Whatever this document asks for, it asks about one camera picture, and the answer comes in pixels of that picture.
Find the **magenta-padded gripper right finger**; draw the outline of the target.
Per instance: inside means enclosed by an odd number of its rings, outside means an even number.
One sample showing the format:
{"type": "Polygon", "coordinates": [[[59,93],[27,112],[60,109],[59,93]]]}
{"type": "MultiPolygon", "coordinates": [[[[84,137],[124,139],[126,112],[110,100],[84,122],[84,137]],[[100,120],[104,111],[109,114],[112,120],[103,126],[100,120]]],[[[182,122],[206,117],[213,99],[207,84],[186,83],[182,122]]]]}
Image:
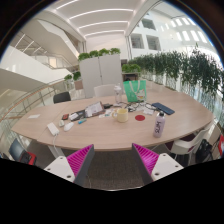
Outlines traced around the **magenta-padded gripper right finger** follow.
{"type": "Polygon", "coordinates": [[[183,169],[167,153],[157,154],[136,143],[132,144],[132,153],[145,185],[183,169]]]}

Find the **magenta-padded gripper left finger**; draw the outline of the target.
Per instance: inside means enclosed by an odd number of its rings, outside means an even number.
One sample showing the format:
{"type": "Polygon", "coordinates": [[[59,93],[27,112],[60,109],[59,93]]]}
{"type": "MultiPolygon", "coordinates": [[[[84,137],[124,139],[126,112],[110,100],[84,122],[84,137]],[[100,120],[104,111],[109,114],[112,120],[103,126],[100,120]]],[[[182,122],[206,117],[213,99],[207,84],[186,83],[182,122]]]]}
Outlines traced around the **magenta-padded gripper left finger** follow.
{"type": "Polygon", "coordinates": [[[94,154],[94,145],[88,145],[67,157],[59,156],[45,168],[45,171],[82,186],[94,154]]]}

